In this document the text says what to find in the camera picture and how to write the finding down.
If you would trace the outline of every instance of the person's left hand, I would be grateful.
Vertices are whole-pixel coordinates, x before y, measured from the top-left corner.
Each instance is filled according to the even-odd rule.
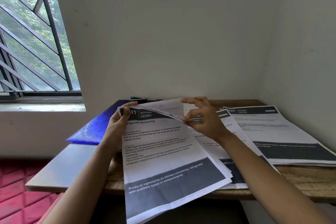
[[[123,106],[133,106],[137,104],[138,102],[129,102]],[[116,147],[117,150],[121,149],[121,137],[125,132],[126,122],[130,115],[130,109],[125,107],[123,116],[120,117],[119,112],[116,111],[107,125],[103,140],[107,140],[113,147]]]

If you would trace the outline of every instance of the green foliage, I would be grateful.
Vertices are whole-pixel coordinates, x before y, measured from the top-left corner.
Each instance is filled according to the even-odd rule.
[[[37,0],[25,0],[31,8],[35,5]],[[0,0],[0,3],[9,9],[12,13],[18,16],[23,22],[25,22],[31,29],[37,32],[41,37],[43,37],[55,50],[56,44],[51,31],[51,28],[44,23],[38,16],[31,12],[26,6],[24,6],[19,0]],[[63,54],[65,56],[66,64],[70,73],[73,88],[79,90],[78,78],[73,63],[71,50],[69,47],[67,35],[63,25],[63,20],[61,16],[61,11],[58,6],[57,0],[49,0],[50,7],[52,9],[53,18],[56,24],[57,33],[61,42]],[[45,11],[44,5],[40,9],[40,14],[44,16],[46,21],[48,17]],[[14,33],[19,39],[21,39],[25,44],[27,44],[32,50],[34,50],[38,55],[42,56],[44,59],[49,61],[55,68],[63,73],[63,68],[59,56],[48,48],[44,43],[32,35],[27,29],[16,22],[12,17],[10,17],[4,10],[0,9],[0,23]],[[61,90],[69,90],[67,83],[54,71],[52,71],[48,66],[42,63],[34,55],[28,52],[24,47],[18,44],[9,35],[4,33],[6,45],[12,52],[20,56],[24,61],[31,65],[35,70],[40,72],[44,77],[58,86]],[[28,69],[22,66],[18,61],[14,60],[18,72],[29,82],[34,84],[40,90],[52,90],[46,83],[40,80],[37,76],[31,73]]]

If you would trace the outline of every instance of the person's right arm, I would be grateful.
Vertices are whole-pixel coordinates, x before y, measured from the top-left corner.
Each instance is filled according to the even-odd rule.
[[[185,123],[225,149],[252,194],[276,223],[333,223],[299,189],[266,164],[236,135],[229,132],[205,97],[183,99],[182,102],[195,104],[199,108],[190,110],[183,118]],[[202,121],[188,121],[193,116],[201,116]]]

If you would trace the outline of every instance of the red floor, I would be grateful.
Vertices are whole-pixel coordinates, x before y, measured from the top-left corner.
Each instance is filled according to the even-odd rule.
[[[47,160],[0,160],[0,224],[34,224],[58,195],[25,191]]]

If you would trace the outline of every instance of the table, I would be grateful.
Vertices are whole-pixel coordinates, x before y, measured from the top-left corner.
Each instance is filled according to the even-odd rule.
[[[226,107],[260,106],[259,100],[211,100],[217,110]],[[27,184],[30,191],[65,192],[96,149],[93,145],[70,144]],[[336,167],[276,166],[292,184],[314,202],[336,203]],[[111,161],[103,193],[124,194],[121,153]],[[248,189],[216,190],[206,198],[255,200]]]

